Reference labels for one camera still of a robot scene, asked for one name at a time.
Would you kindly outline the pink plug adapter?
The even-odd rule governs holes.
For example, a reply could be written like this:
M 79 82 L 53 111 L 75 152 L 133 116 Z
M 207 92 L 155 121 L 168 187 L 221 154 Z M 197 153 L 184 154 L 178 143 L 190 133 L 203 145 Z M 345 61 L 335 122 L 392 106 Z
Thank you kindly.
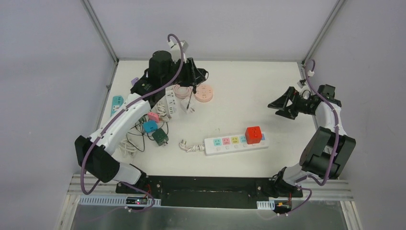
M 149 113 L 147 113 L 147 116 L 148 116 L 149 120 L 154 121 L 156 123 L 160 123 L 160 118 L 157 113 L 149 112 Z

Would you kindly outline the white long power strip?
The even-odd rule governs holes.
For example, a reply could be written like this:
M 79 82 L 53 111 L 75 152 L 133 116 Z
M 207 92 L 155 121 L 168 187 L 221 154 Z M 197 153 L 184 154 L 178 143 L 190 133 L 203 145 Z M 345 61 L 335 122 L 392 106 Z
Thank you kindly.
M 185 140 L 179 143 L 180 149 L 186 153 L 202 151 L 206 156 L 261 150 L 267 149 L 269 146 L 270 141 L 265 138 L 265 133 L 262 133 L 261 141 L 255 144 L 248 144 L 244 134 L 205 138 L 201 144 L 190 146 Z

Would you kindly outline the white cube adapter orange sticker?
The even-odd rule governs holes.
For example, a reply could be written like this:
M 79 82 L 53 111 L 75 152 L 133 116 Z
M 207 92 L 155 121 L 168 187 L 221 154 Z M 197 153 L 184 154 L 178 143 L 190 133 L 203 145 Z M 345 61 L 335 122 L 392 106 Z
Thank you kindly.
M 186 113 L 186 114 L 191 114 L 195 112 L 195 99 L 194 98 L 184 98 L 180 102 L 181 109 Z

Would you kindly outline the white USB power strip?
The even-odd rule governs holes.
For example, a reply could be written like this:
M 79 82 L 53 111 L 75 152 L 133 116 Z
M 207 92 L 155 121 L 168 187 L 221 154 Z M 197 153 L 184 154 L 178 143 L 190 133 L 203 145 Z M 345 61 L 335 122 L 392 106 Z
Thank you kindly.
M 176 96 L 172 89 L 166 89 L 165 93 L 166 105 L 167 105 L 167 115 L 169 118 L 178 118 L 179 113 L 176 105 Z

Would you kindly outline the light blue plug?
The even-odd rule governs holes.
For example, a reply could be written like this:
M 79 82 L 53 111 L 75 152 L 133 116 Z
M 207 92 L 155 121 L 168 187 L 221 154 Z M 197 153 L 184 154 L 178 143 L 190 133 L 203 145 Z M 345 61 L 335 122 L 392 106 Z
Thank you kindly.
M 144 122 L 142 124 L 142 126 L 146 133 L 151 133 L 158 129 L 158 125 L 157 125 L 156 121 L 153 121 L 153 120 Z

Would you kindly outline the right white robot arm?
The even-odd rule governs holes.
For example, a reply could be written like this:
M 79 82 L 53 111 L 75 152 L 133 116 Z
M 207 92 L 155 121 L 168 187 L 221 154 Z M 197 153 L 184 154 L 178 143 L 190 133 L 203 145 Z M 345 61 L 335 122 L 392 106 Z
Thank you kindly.
M 268 104 L 276 115 L 294 120 L 300 113 L 312 115 L 319 125 L 303 150 L 299 162 L 282 168 L 272 181 L 272 191 L 284 196 L 298 188 L 301 181 L 311 178 L 323 186 L 340 176 L 348 162 L 356 140 L 347 135 L 340 119 L 341 101 L 335 99 L 335 87 L 325 84 L 314 95 L 304 98 L 289 87 L 278 99 Z

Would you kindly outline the red plug adapter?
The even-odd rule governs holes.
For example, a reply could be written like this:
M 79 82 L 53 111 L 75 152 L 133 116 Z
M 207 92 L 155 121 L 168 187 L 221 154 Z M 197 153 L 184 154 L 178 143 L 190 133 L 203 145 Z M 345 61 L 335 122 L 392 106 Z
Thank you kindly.
M 262 140 L 262 131 L 259 126 L 247 127 L 245 131 L 247 144 L 257 144 Z

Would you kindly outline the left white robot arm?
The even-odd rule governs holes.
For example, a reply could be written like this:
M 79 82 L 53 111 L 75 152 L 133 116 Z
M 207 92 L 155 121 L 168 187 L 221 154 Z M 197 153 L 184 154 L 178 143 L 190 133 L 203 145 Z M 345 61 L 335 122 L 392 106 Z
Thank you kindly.
M 174 61 L 168 51 L 154 52 L 148 68 L 132 86 L 118 111 L 89 137 L 79 136 L 75 140 L 81 180 L 89 172 L 101 182 L 124 182 L 133 193 L 142 193 L 146 187 L 146 181 L 142 178 L 144 172 L 117 161 L 112 154 L 131 126 L 165 96 L 167 87 L 179 85 L 195 88 L 207 80 L 207 75 L 208 71 L 198 68 L 191 57 Z

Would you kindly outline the pink round power strip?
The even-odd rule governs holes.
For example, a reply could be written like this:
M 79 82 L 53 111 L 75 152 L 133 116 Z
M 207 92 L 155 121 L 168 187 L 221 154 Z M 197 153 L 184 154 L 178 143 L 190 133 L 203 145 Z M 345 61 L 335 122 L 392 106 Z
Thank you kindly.
M 211 101 L 214 97 L 214 90 L 208 84 L 201 84 L 196 88 L 196 93 L 194 97 L 197 101 L 201 103 L 207 103 Z

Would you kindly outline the green patterned cube adapter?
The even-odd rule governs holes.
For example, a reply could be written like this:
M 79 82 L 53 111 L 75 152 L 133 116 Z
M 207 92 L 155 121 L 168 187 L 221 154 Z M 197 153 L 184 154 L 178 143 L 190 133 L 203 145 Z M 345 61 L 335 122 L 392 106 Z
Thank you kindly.
M 152 133 L 152 138 L 158 146 L 165 146 L 168 143 L 169 137 L 162 128 L 155 130 Z

